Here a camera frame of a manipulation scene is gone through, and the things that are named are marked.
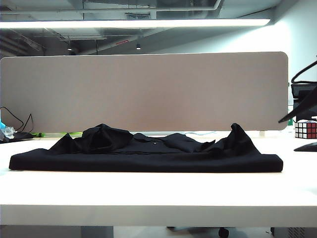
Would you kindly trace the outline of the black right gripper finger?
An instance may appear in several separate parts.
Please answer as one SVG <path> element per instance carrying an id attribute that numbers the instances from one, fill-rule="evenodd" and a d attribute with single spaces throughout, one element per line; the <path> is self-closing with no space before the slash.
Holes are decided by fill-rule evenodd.
<path id="1" fill-rule="evenodd" d="M 300 146 L 300 147 L 294 149 L 294 151 L 299 151 L 299 152 L 316 152 L 316 151 L 317 151 L 317 142 Z"/>
<path id="2" fill-rule="evenodd" d="M 285 122 L 293 117 L 296 117 L 298 114 L 303 113 L 306 110 L 317 105 L 317 88 L 315 87 L 310 94 L 308 94 L 304 100 L 290 113 L 285 115 L 282 119 L 278 121 L 278 123 Z"/>

